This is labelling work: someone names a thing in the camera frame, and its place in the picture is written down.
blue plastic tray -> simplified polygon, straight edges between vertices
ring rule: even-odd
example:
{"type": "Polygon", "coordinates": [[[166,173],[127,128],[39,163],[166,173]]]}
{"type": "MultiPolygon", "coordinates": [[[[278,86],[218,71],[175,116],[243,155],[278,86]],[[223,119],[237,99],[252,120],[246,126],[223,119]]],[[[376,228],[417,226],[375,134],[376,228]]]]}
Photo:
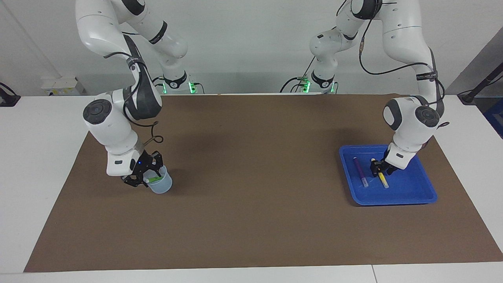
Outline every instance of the blue plastic tray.
{"type": "Polygon", "coordinates": [[[389,189],[385,189],[379,177],[372,177],[370,160],[381,160],[388,145],[344,146],[339,150],[353,199],[359,205],[427,204],[437,201],[437,193],[416,156],[405,170],[385,174],[389,189]],[[365,188],[353,158],[358,158],[369,187],[365,188]]]}

